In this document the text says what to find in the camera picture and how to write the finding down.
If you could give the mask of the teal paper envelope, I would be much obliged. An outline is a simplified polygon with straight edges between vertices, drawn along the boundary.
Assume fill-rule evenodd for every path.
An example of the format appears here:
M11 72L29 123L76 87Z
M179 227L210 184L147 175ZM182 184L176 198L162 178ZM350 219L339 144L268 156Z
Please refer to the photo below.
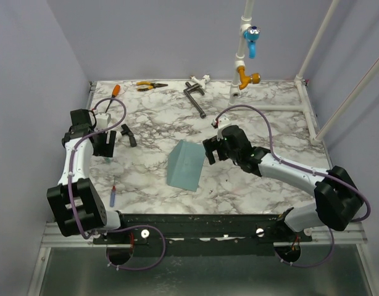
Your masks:
M168 156L167 184L196 192L205 156L202 145L180 140Z

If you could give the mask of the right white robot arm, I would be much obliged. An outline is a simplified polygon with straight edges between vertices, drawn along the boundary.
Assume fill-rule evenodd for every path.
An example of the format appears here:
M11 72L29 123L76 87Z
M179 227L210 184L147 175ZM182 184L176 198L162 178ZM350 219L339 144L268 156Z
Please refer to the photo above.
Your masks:
M364 203L345 169L334 166L322 171L311 167L300 170L298 164L277 160L270 149L252 146L236 125L224 127L204 140L203 146L210 164L230 159L246 173L284 182L315 199L311 205L289 208L281 215L276 234L282 241L291 241L298 232L319 226L344 231Z

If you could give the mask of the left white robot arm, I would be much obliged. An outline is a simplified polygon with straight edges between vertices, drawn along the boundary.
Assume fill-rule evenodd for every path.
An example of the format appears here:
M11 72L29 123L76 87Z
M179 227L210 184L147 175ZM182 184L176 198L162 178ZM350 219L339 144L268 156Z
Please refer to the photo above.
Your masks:
M75 218L84 232L107 231L116 244L128 239L129 229L121 223L120 213L108 211L90 180L92 156L112 157L116 131L96 134L101 119L92 119L91 112L78 109L70 113L72 125L62 138L65 164L57 186L46 194L55 221L63 236L79 235Z

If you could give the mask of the white PVC coupling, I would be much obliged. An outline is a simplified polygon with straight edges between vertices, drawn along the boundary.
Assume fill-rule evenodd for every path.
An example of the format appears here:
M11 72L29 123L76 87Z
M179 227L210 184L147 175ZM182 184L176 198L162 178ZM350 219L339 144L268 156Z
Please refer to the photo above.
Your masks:
M123 135L121 134L121 132L117 132L116 137L115 137L115 141L119 142L122 140L122 138L123 138Z

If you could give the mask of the black T-shaped tool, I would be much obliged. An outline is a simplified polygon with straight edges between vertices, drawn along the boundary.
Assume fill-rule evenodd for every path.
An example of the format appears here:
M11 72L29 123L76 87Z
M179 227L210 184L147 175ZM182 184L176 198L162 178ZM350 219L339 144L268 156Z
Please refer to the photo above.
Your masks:
M137 142L136 142L136 139L135 139L135 135L133 134L133 132L131 131L131 129L128 127L127 124L123 124L121 126L121 132L120 134L122 136L128 136L129 138L129 142L130 142L130 146L131 147L136 147L137 146Z

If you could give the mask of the white pipe fitting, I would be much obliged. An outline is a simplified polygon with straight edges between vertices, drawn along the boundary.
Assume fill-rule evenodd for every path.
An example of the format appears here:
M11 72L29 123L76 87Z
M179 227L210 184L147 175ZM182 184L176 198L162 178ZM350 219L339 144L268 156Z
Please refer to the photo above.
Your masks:
M190 76L190 80L193 83L200 85L202 89L206 88L206 84L210 82L210 76L204 75L201 79L197 79L195 76Z

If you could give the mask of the orange tap valve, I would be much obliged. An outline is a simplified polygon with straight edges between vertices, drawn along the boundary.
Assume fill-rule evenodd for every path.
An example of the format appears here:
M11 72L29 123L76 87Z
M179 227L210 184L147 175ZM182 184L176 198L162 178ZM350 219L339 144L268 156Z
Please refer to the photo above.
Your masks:
M259 73L253 73L251 75L245 74L245 66L239 66L236 69L237 73L239 74L239 90L245 89L249 84L259 84L261 81L261 76Z

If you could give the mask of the blue tap valve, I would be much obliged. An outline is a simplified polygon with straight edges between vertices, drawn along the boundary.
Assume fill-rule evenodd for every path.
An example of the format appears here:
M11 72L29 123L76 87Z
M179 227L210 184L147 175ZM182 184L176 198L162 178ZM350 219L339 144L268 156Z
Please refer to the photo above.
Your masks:
M254 59L256 57L256 43L260 37L260 28L257 26L250 26L243 32L243 37L246 41L249 51L249 58Z

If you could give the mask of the white PVC pipe frame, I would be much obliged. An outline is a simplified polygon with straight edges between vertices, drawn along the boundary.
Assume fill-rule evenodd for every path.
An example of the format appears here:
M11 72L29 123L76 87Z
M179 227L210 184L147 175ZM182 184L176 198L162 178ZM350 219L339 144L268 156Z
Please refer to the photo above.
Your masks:
M234 74L230 83L229 91L229 100L228 105L233 106L237 98L240 97L243 90L239 90L239 74L236 69L239 66L245 66L245 57L249 56L248 46L243 37L243 32L250 26L255 26L252 21L252 13L254 10L254 1L246 1L244 5L244 12L241 16L240 28L238 31L239 43L238 49L235 54L235 63L234 63ZM364 76L359 80L355 85L353 90L348 94L347 98L341 103L341 105L336 109L333 115L327 120L327 122L321 127L319 131L316 130L317 125L314 123L315 115L311 111L311 103L309 95L306 88L306 82L304 79L304 74L316 52L317 47L319 46L324 33L326 32L328 25L332 19L332 16L338 7L339 1L332 1L329 5L329 8L317 30L317 33L313 39L313 42L299 68L299 71L295 76L291 75L286 80L292 81L296 88L296 91L299 95L300 103L297 105L276 105L276 104L263 104L259 108L265 111L276 111L276 112L301 112L306 121L307 129L309 131L309 141L313 146L319 145L326 134L334 127L335 123L341 118L345 113L348 107L354 102L359 94L365 89L365 87L371 82L374 76L379 72L379 57L374 61L372 66L366 71Z

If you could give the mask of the orange handled screwdriver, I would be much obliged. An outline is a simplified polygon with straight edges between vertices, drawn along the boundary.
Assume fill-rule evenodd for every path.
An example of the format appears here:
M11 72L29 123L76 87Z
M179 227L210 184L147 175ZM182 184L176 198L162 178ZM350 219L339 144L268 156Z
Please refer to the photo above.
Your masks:
M109 103L108 103L108 105L107 105L107 107L105 109L105 113L107 113L109 111L110 106L111 106L113 100L118 96L119 92L120 92L120 85L117 84L113 88L113 91L112 91L112 94L111 94L111 97L110 97L110 101L109 101Z

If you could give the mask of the yellow handled pliers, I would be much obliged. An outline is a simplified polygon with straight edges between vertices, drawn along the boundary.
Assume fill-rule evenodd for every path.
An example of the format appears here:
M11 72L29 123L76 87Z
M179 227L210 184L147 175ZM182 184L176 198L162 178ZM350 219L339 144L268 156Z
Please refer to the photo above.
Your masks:
M150 91L156 88L163 88L166 86L168 86L168 84L156 83L156 82L151 82L151 81L140 81L136 83L136 87L137 87L136 90L139 92L145 92L145 91Z

